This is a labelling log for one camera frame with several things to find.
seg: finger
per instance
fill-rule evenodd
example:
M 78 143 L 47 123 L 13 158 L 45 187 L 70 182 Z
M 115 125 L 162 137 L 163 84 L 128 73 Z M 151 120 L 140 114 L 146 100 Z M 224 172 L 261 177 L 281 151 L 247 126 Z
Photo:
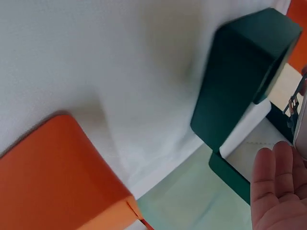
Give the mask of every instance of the finger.
M 292 167 L 292 148 L 285 141 L 274 145 L 273 152 L 276 160 L 275 171 L 275 194 L 280 202 L 288 200 L 299 200 L 294 194 Z
M 260 149 L 256 155 L 251 181 L 251 214 L 255 227 L 263 215 L 279 201 L 275 195 L 275 155 L 268 149 Z
M 303 163 L 302 157 L 295 148 L 293 152 L 293 185 L 294 193 L 300 198 L 307 198 L 307 169 Z
M 307 73 L 307 65 L 305 65 L 304 68 L 302 69 L 302 75 L 304 75 L 305 73 Z M 306 90 L 307 90 L 307 80 L 304 81 L 303 87 L 302 87 L 302 89 L 300 90 L 299 93 L 300 93 L 302 96 L 304 96 Z

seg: dark green object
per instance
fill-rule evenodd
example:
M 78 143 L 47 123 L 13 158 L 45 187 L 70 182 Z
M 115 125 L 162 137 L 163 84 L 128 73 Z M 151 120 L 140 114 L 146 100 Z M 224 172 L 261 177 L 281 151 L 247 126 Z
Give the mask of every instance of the dark green object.
M 291 129 L 287 126 L 288 116 L 272 104 L 272 109 L 267 115 L 267 119 L 283 134 L 289 142 L 293 142 Z M 250 205 L 250 183 L 234 167 L 232 167 L 219 152 L 211 155 L 209 160 L 210 168 L 234 190 L 243 200 Z
M 215 36 L 191 128 L 218 152 L 247 107 L 271 91 L 302 28 L 274 9 L 220 27 Z

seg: white cloth backdrop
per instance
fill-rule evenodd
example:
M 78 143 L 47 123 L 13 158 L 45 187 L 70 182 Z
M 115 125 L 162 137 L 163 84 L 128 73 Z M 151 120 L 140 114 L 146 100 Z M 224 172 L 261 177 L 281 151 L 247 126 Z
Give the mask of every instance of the white cloth backdrop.
M 2 0 L 0 152 L 69 111 L 141 196 L 202 144 L 189 122 L 217 26 L 289 3 Z

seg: orange block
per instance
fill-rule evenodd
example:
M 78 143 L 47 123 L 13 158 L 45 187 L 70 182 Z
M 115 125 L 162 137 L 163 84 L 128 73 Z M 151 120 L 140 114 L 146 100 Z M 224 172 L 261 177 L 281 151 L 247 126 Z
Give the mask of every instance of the orange block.
M 291 0 L 287 16 L 303 27 L 303 33 L 289 59 L 289 64 L 301 72 L 307 64 L 307 0 Z
M 69 115 L 0 159 L 1 230 L 122 230 L 137 219 L 132 194 Z

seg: metal buckle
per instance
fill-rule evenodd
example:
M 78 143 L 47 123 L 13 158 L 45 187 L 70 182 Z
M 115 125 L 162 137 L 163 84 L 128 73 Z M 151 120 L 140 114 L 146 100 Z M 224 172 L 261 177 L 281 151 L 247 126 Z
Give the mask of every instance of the metal buckle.
M 295 95 L 294 98 L 291 97 L 290 100 L 289 100 L 289 104 L 288 104 L 289 111 L 290 111 L 291 115 L 293 115 L 294 113 L 297 112 L 298 105 L 299 105 L 299 102 L 297 100 L 297 95 Z
M 297 94 L 298 92 L 302 89 L 303 85 L 304 85 L 304 81 L 307 79 L 307 73 L 305 73 L 301 79 L 301 81 L 299 82 L 297 89 L 295 90 L 293 96 L 290 97 L 288 105 L 285 107 L 285 109 L 283 110 L 283 114 L 285 114 L 287 112 L 287 110 L 290 110 L 290 114 L 293 115 L 295 112 L 297 112 L 297 108 L 298 108 L 298 100 L 297 100 Z
M 287 110 L 289 109 L 290 117 L 287 120 L 287 124 L 288 124 L 288 127 L 291 128 L 293 136 L 295 134 L 296 124 L 297 124 L 297 121 L 298 121 L 297 108 L 298 108 L 299 102 L 297 100 L 297 94 L 302 89 L 302 87 L 304 85 L 304 81 L 306 80 L 306 78 L 307 78 L 307 73 L 304 74 L 304 76 L 302 77 L 301 81 L 298 84 L 296 91 L 294 92 L 293 96 L 290 97 L 288 105 L 283 110 L 283 114 L 285 114 L 287 112 Z

